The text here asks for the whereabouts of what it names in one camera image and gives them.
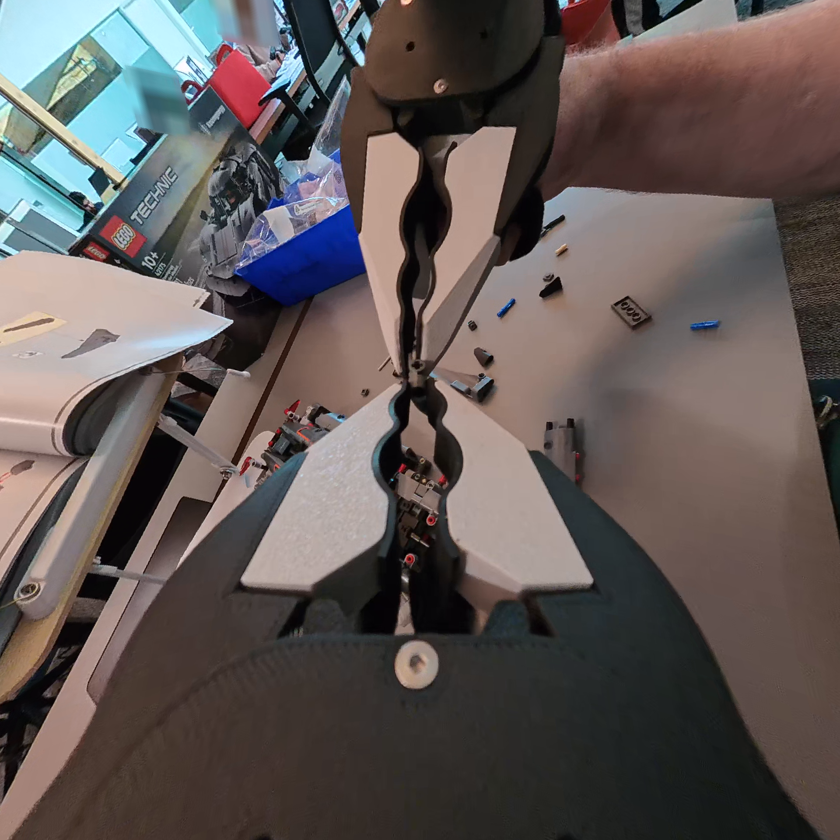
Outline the white book stand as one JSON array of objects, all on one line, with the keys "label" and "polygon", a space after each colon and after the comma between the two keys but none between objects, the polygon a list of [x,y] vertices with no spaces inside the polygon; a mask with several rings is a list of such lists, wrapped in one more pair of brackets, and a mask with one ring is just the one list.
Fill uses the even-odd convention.
[{"label": "white book stand", "polygon": [[[103,537],[130,483],[140,457],[158,427],[165,398],[182,358],[173,356],[163,370],[135,374],[126,385],[116,416],[96,453],[82,467],[56,523],[45,531],[31,560],[13,564],[14,583],[2,596],[2,619],[13,623],[2,642],[2,702],[33,678],[56,643]],[[196,489],[176,497],[212,501],[231,476],[263,412],[283,361],[269,353],[249,370],[249,378],[228,373],[201,422],[196,441],[170,424],[191,446],[177,473],[193,479]]]}]

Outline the clear plastic parts bag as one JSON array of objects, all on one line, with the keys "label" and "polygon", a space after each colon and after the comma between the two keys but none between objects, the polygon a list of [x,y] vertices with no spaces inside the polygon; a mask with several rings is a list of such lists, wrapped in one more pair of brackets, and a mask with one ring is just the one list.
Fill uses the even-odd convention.
[{"label": "clear plastic parts bag", "polygon": [[305,161],[287,161],[287,168],[297,175],[283,182],[279,199],[257,216],[241,251],[236,270],[240,276],[257,258],[266,256],[280,245],[298,238],[349,204],[340,162],[343,117],[350,99],[350,82],[343,80],[327,110]]}]

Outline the open instruction booklet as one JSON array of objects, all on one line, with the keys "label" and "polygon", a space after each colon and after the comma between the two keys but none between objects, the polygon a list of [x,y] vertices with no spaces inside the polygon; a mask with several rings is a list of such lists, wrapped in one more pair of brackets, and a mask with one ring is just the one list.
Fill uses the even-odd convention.
[{"label": "open instruction booklet", "polygon": [[2,580],[105,434],[131,375],[232,324],[207,291],[84,258],[1,265]]}]

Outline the grey and orange lego car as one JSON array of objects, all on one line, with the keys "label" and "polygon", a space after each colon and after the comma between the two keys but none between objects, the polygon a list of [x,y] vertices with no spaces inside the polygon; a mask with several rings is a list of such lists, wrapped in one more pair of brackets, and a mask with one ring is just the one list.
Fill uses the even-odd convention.
[{"label": "grey and orange lego car", "polygon": [[[259,460],[251,458],[245,462],[249,468],[262,466],[259,478],[263,483],[269,482],[272,490],[281,490],[281,499],[291,483],[288,474],[291,468],[287,464],[299,466],[302,455],[309,447],[348,418],[329,413],[320,405],[310,406],[305,413],[298,413],[297,408],[298,405],[295,404],[287,410],[285,422],[278,427]],[[429,458],[418,455],[401,444],[400,448],[399,467],[392,475],[388,469],[385,471],[388,475],[387,486],[395,501],[395,519],[393,536],[388,540],[388,553],[381,567],[381,583],[386,558],[392,552],[395,552],[398,563],[406,565],[409,569],[419,568],[423,556],[431,549],[438,521],[439,502],[442,490],[446,488],[445,483],[440,483],[443,475]],[[353,610],[363,606],[370,599],[333,600],[341,603],[344,609]]]}]

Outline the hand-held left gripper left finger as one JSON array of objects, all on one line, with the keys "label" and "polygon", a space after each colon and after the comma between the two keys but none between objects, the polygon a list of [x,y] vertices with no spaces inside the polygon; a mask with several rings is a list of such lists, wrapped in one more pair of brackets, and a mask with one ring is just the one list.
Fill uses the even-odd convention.
[{"label": "hand-held left gripper left finger", "polygon": [[243,588],[311,599],[372,599],[393,536],[388,475],[401,462],[411,402],[394,384],[290,467],[290,484],[240,578]]}]

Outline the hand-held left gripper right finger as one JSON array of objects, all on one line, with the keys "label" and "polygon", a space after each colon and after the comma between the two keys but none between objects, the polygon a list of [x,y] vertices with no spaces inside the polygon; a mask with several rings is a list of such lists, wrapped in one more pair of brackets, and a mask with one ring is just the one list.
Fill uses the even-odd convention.
[{"label": "hand-held left gripper right finger", "polygon": [[466,599],[586,591],[594,579],[526,446],[463,396],[428,384],[448,533]]}]

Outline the red chair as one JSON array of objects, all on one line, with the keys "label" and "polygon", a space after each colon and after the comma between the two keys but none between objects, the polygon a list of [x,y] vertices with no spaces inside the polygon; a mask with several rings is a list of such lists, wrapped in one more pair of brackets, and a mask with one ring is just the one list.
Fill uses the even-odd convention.
[{"label": "red chair", "polygon": [[249,130],[264,109],[260,101],[270,89],[270,82],[231,45],[220,45],[215,60],[216,68],[207,85]]}]

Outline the small lego pieces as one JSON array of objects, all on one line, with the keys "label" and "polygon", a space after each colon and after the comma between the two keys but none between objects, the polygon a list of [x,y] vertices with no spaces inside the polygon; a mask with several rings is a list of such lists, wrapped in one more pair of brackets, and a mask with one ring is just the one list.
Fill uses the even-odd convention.
[{"label": "small lego pieces", "polygon": [[[563,224],[565,221],[565,215],[561,214],[554,219],[551,219],[548,223],[544,224],[541,228],[539,238],[543,239],[545,236],[549,235],[552,230],[554,230],[559,225]],[[548,273],[542,279],[543,287],[539,292],[539,296],[541,299],[546,300],[555,296],[563,290],[562,287],[562,279],[555,275],[554,273]],[[706,321],[699,321],[693,322],[690,324],[689,329],[691,331],[708,331],[713,329],[719,329],[720,327],[720,320],[713,319],[713,320],[706,320]]]}]

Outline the short grey lego wedge assembly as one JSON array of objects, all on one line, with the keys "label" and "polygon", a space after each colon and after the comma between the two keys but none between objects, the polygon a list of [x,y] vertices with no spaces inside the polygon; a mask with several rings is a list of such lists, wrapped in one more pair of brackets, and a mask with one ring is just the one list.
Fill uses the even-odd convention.
[{"label": "short grey lego wedge assembly", "polygon": [[485,373],[468,374],[438,366],[432,372],[432,377],[478,404],[482,404],[495,387],[494,379]]}]

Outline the blue plastic bin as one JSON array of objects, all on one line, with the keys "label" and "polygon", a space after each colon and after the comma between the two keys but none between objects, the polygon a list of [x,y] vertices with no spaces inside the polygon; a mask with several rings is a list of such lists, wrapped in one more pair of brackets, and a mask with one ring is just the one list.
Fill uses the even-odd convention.
[{"label": "blue plastic bin", "polygon": [[237,278],[289,307],[365,273],[348,206],[280,240],[278,224],[291,221],[287,211],[275,206],[257,218],[234,270]]}]

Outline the person's right forearm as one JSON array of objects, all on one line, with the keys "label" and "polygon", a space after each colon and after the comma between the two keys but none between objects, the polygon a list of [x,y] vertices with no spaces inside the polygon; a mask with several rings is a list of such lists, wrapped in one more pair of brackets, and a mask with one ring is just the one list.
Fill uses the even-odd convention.
[{"label": "person's right forearm", "polygon": [[838,6],[574,56],[545,198],[563,189],[838,192]]}]

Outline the black lego set box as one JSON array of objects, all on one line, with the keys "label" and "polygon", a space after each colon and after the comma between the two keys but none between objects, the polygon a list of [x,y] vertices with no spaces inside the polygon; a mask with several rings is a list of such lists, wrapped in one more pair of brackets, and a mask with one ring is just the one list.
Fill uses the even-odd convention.
[{"label": "black lego set box", "polygon": [[257,217],[283,196],[273,160],[225,106],[159,141],[72,252],[206,291],[228,319],[201,354],[244,370],[265,352],[281,304],[236,275]]}]

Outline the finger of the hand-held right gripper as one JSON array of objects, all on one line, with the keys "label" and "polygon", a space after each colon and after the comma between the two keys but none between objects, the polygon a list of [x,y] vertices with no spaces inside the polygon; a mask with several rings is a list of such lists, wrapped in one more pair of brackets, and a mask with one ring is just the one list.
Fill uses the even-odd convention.
[{"label": "finger of the hand-held right gripper", "polygon": [[360,246],[385,346],[404,380],[416,358],[414,292],[421,277],[417,221],[408,205],[421,174],[420,152],[399,133],[368,139]]},{"label": "finger of the hand-held right gripper", "polygon": [[430,257],[429,291],[420,310],[426,375],[452,343],[498,257],[495,227],[515,137],[513,127],[484,127],[434,138],[435,185],[446,225]]}]

